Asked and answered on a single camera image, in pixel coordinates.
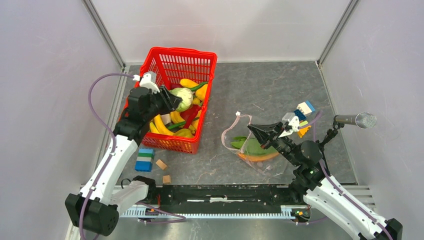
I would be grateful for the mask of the pale green cabbage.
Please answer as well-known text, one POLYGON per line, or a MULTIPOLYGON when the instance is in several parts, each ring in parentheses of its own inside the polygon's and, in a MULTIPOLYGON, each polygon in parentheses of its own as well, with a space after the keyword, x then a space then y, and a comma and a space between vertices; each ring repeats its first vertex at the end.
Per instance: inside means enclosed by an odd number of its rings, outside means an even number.
POLYGON ((176 108, 177 112, 184 112, 188 110, 193 104, 193 93, 189 88, 186 87, 177 87, 169 91, 176 97, 182 99, 181 103, 176 108))

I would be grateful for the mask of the green leafy vegetable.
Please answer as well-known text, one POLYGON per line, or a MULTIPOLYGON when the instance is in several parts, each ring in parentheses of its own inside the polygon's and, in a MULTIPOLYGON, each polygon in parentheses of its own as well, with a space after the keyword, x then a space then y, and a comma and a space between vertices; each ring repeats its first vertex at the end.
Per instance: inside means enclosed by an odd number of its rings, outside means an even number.
POLYGON ((262 148, 262 145, 254 137, 236 136, 230 144, 242 154, 251 156, 267 155, 278 152, 272 146, 267 149, 262 148))

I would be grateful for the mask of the brown orange hot dog bun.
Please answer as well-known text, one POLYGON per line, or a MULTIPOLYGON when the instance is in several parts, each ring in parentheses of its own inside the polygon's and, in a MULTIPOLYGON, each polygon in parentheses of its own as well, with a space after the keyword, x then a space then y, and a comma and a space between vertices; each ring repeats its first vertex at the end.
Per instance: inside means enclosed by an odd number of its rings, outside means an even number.
POLYGON ((238 153, 237 156, 244 160, 245 162, 264 162, 271 160, 280 154, 278 152, 270 153, 270 154, 264 154, 264 155, 246 155, 243 153, 238 153))

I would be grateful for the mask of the clear zip top bag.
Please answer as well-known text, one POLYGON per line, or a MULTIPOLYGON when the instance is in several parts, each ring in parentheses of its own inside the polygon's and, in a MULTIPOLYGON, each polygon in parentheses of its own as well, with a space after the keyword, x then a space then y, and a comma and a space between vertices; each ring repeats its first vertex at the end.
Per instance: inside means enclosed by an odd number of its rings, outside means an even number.
POLYGON ((250 124, 269 123, 266 119, 237 111, 234 121, 222 132, 221 143, 259 174, 279 178, 286 172, 288 161, 273 147, 263 149, 259 140, 248 129, 250 124))

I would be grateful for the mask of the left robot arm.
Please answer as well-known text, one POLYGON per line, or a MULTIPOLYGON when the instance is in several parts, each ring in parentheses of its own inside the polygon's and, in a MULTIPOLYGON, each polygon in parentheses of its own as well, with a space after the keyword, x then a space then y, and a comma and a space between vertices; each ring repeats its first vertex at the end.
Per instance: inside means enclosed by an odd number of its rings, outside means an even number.
POLYGON ((85 230, 109 236, 116 228, 120 214, 137 201, 151 204, 156 200, 157 190, 152 187, 154 181, 145 177, 136 177, 117 193, 113 190, 129 158, 139 150, 150 122, 175 111, 182 101, 165 86, 158 90, 135 87, 130 91, 127 107, 114 127, 99 166, 79 193, 70 193, 64 202, 71 223, 79 228, 82 239, 85 230))

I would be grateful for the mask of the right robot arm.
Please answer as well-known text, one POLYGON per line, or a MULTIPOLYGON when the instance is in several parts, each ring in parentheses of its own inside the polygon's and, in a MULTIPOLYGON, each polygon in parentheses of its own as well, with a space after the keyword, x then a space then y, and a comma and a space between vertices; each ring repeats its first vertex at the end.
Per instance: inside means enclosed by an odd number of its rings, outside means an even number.
POLYGON ((386 219, 349 193, 326 169, 320 145, 312 140, 295 144, 282 136, 281 123, 250 124, 248 129, 263 149, 274 148, 296 169, 289 184, 289 199, 316 208, 341 227, 353 240, 400 240, 403 225, 386 219))

